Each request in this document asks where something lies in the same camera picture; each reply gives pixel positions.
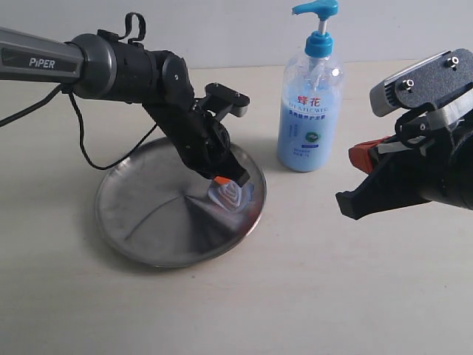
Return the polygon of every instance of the metal plate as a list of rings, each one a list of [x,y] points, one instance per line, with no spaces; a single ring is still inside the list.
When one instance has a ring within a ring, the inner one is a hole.
[[[141,146],[109,171],[98,190],[95,214],[106,242],[162,268],[190,266],[232,249],[258,223],[266,182],[247,153],[231,149],[253,186],[250,202],[237,212],[212,201],[211,181],[186,168],[166,138]]]

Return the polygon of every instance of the blue liquid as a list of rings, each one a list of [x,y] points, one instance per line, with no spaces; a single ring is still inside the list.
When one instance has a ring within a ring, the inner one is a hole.
[[[300,101],[281,104],[277,155],[289,169],[312,172],[330,157],[338,107],[331,95],[323,96],[318,107]]]

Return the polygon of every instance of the black cable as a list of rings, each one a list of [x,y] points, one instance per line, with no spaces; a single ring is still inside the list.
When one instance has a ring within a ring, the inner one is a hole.
[[[30,107],[26,109],[23,109],[20,112],[17,112],[14,115],[4,118],[3,120],[0,121],[0,127],[11,124],[12,122],[18,120],[19,118],[29,115],[33,111],[36,111],[37,109],[42,108],[44,105],[48,104],[63,88],[64,88],[63,84],[58,85],[43,100],[37,102],[36,104],[31,105]]]
[[[75,101],[75,98],[74,98],[74,94],[72,92],[69,92],[69,99],[71,100],[71,104],[72,104],[72,107],[74,108],[74,111],[75,111],[75,114],[77,115],[77,118],[79,120],[79,145],[81,146],[81,151],[82,151],[82,154],[84,155],[84,158],[87,160],[87,163],[89,163],[89,165],[94,168],[94,169],[97,169],[97,170],[108,170],[110,168],[113,168],[114,166],[117,166],[119,163],[121,163],[122,161],[124,161],[125,159],[129,158],[130,155],[132,155],[136,149],[138,149],[141,144],[143,144],[143,142],[153,133],[153,131],[157,128],[157,124],[155,124],[150,130],[148,133],[145,134],[145,136],[143,138],[141,138],[141,140],[138,142],[138,144],[132,149],[129,151],[129,153],[127,155],[125,155],[123,158],[121,158],[120,160],[117,160],[115,161],[113,164],[110,164],[108,166],[98,166],[98,165],[95,165],[89,155],[87,154],[87,151],[86,151],[86,148],[84,146],[84,138],[85,138],[85,129],[84,129],[84,119],[82,117],[82,113],[81,111],[79,110],[79,106],[77,105],[77,102]]]

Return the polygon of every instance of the white wall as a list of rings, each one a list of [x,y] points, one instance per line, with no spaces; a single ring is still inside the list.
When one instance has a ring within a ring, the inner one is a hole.
[[[298,0],[3,0],[0,26],[67,41],[104,28],[123,32],[127,12],[148,22],[146,47],[172,50],[191,68],[284,64],[316,29],[292,16]],[[471,0],[339,0],[329,23],[344,61],[424,58],[473,50]]]

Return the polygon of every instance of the bottle label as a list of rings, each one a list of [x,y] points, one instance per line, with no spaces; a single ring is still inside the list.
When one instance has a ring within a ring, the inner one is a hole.
[[[302,165],[308,164],[300,166],[300,169],[312,169],[323,164],[330,154],[337,121],[335,103],[329,92],[283,99],[279,155],[285,160],[294,161],[295,158]]]

